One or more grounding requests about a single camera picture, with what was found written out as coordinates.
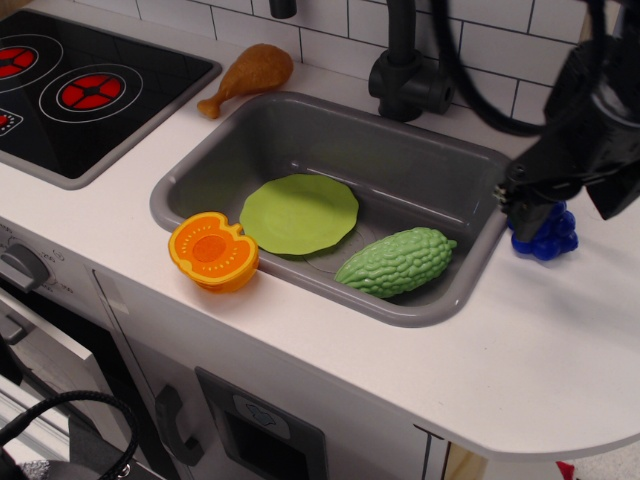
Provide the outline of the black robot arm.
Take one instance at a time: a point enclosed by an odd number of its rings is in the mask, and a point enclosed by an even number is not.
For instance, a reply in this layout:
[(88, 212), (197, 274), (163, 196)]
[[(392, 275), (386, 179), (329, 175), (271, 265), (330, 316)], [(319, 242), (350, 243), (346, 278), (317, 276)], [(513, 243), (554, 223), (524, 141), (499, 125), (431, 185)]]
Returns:
[(639, 197), (639, 4), (623, 6), (617, 35), (569, 54), (544, 108), (551, 128), (496, 189), (519, 241), (531, 241), (553, 206), (582, 189), (604, 220)]

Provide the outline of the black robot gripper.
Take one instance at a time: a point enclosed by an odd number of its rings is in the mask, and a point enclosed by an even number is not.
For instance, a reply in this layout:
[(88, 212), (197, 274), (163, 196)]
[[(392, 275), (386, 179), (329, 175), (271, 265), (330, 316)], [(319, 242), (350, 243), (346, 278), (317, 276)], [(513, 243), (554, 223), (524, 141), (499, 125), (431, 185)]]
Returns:
[(585, 188), (603, 220), (639, 198), (639, 125), (605, 114), (584, 116), (546, 134), (512, 161), (499, 186), (518, 241), (531, 241), (555, 202)]

